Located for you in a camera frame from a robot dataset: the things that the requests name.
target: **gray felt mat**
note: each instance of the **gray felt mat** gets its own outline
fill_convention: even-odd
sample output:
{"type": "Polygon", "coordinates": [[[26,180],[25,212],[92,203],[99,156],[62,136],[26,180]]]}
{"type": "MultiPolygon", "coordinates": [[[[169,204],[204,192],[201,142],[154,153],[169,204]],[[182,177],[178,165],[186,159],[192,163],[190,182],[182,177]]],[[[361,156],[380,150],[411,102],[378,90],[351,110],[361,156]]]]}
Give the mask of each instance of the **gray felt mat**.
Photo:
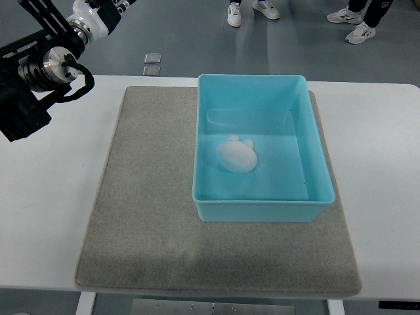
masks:
{"type": "Polygon", "coordinates": [[[129,87],[75,274],[83,291],[340,298],[361,289],[336,202],[311,223],[203,222],[192,201],[197,89],[129,87]]]}

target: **gray floor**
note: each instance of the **gray floor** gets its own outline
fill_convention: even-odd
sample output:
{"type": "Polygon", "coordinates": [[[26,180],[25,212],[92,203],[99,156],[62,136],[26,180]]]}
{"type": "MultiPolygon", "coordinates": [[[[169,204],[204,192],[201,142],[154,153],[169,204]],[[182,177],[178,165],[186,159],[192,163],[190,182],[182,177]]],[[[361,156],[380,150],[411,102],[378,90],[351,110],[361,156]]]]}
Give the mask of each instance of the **gray floor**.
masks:
{"type": "MultiPolygon", "coordinates": [[[[326,20],[327,14],[345,7],[347,0],[272,0],[281,14],[278,21],[253,12],[251,2],[243,0],[243,23],[236,29],[226,22],[228,0],[138,0],[114,33],[95,43],[80,62],[94,74],[142,75],[144,55],[161,53],[160,74],[167,77],[301,74],[308,81],[409,83],[420,87],[420,11],[413,0],[394,0],[377,27],[377,35],[361,45],[344,40],[354,26],[326,20]]],[[[65,17],[72,13],[71,3],[54,1],[65,17]]],[[[17,0],[0,1],[0,47],[37,30],[39,25],[17,0]]],[[[51,311],[45,307],[67,305],[73,311],[78,298],[73,293],[36,294],[0,290],[0,314],[31,312],[26,308],[28,303],[35,306],[32,314],[66,314],[57,312],[59,308],[51,311]]],[[[111,310],[123,314],[119,311],[124,307],[129,310],[131,299],[99,295],[95,314],[111,314],[111,310]]],[[[325,303],[319,303],[322,312],[325,303]]],[[[345,307],[349,315],[405,314],[379,310],[377,301],[349,301],[345,307]]]]}

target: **black pants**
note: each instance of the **black pants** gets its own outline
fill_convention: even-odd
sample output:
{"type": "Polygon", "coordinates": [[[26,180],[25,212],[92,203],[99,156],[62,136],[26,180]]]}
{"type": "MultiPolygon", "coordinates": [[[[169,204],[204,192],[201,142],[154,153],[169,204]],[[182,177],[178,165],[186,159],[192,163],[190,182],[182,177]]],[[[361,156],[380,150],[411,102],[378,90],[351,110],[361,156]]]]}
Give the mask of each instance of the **black pants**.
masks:
{"type": "MultiPolygon", "coordinates": [[[[368,3],[368,0],[350,0],[348,9],[352,12],[360,12],[368,3]]],[[[379,21],[387,13],[392,0],[372,0],[364,16],[364,22],[367,26],[375,28],[379,21]]]]}
{"type": "Polygon", "coordinates": [[[242,0],[230,0],[230,3],[236,2],[237,4],[241,4],[242,0]]]}

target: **white sneaker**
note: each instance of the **white sneaker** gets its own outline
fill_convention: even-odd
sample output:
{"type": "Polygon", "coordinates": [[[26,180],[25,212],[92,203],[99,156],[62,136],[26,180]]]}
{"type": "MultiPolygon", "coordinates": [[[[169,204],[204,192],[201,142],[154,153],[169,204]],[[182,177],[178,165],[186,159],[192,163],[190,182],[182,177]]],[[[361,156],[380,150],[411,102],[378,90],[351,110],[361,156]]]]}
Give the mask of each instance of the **white sneaker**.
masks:
{"type": "Polygon", "coordinates": [[[370,28],[365,22],[356,26],[356,29],[347,35],[346,41],[350,44],[361,44],[366,39],[375,36],[375,28],[370,28]]]}
{"type": "Polygon", "coordinates": [[[254,10],[260,11],[271,20],[277,20],[280,17],[278,10],[271,4],[269,0],[255,0],[252,4],[252,7],[254,10]]]}
{"type": "Polygon", "coordinates": [[[352,12],[345,7],[339,12],[334,12],[327,15],[327,20],[331,23],[350,23],[350,24],[360,24],[362,23],[362,14],[352,12]]]}
{"type": "Polygon", "coordinates": [[[242,24],[241,8],[236,2],[232,2],[228,7],[228,23],[234,28],[238,28],[242,24]]]}

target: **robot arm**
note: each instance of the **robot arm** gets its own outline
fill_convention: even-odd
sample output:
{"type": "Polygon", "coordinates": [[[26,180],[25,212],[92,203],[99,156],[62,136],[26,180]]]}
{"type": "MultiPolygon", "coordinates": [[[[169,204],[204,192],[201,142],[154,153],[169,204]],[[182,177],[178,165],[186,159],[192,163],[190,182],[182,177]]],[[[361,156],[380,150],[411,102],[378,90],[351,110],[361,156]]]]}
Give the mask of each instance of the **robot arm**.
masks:
{"type": "Polygon", "coordinates": [[[18,1],[43,30],[0,48],[0,130],[10,141],[48,125],[53,104],[76,100],[93,88],[93,76],[76,60],[111,33],[136,0],[75,0],[67,19],[51,0],[18,1]],[[79,72],[85,86],[65,96],[79,72]],[[51,93],[38,100],[32,91],[51,93]]]}

